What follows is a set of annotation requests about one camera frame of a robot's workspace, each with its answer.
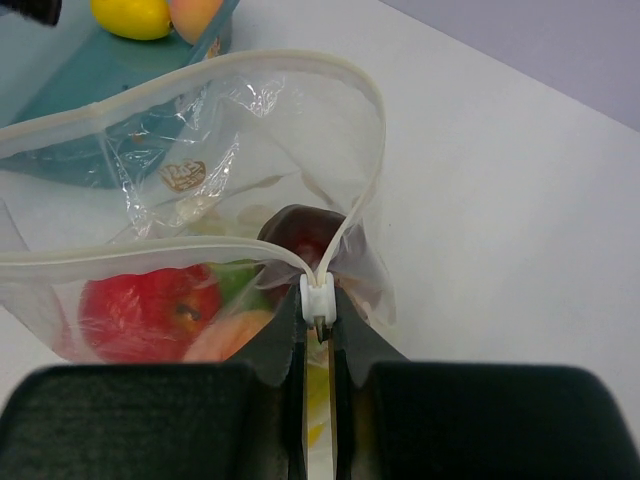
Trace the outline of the yellow banana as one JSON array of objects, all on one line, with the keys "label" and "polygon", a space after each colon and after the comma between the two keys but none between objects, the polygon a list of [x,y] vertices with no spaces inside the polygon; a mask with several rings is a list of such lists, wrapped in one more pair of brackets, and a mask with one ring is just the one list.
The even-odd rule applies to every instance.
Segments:
[{"label": "yellow banana", "polygon": [[313,448],[330,423],[329,370],[308,364],[306,369],[307,444]]}]

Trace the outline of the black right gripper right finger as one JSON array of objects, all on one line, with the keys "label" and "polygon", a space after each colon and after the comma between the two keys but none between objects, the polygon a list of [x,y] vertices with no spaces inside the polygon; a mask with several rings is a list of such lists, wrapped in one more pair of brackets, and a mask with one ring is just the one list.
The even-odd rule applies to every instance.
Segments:
[{"label": "black right gripper right finger", "polygon": [[341,288],[328,339],[333,474],[336,479],[385,477],[379,363],[406,359],[360,316]]}]

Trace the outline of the clear zip top bag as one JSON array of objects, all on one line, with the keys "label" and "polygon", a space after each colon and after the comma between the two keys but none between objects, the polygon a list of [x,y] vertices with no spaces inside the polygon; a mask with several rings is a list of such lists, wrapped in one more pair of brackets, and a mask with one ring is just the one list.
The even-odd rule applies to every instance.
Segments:
[{"label": "clear zip top bag", "polygon": [[[1,131],[1,156],[93,135],[113,189],[1,169],[1,303],[64,359],[30,375],[1,417],[5,479],[232,479],[255,380],[222,362],[115,363],[80,330],[85,284],[252,260],[300,270],[308,364],[329,370],[343,289],[386,341],[393,290],[375,247],[385,153],[381,94],[357,67],[314,52],[230,54],[76,110]],[[300,204],[345,220],[318,267],[257,239]],[[306,478],[333,474],[330,423]]]}]

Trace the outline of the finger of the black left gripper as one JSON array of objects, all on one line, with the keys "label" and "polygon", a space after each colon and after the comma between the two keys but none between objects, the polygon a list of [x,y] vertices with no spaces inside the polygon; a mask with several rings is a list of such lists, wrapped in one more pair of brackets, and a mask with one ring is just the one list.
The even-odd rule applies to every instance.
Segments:
[{"label": "finger of the black left gripper", "polygon": [[62,9],[61,0],[0,0],[0,5],[2,13],[15,13],[45,26],[56,26]]}]

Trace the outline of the dark red apple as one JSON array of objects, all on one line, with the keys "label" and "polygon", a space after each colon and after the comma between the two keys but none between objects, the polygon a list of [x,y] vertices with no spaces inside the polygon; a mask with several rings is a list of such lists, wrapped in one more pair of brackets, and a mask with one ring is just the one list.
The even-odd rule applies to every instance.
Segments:
[{"label": "dark red apple", "polygon": [[[262,226],[257,239],[296,254],[315,270],[344,220],[344,215],[331,210],[289,205]],[[299,275],[299,269],[285,262],[269,261],[259,269],[258,286],[276,308],[290,286],[299,283]]]}]

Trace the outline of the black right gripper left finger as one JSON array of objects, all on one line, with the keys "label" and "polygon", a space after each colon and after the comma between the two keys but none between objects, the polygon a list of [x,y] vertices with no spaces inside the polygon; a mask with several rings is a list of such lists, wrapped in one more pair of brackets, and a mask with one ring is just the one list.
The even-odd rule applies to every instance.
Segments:
[{"label": "black right gripper left finger", "polygon": [[243,421],[237,479],[306,477],[306,324],[289,289],[274,318],[235,356],[255,380]]}]

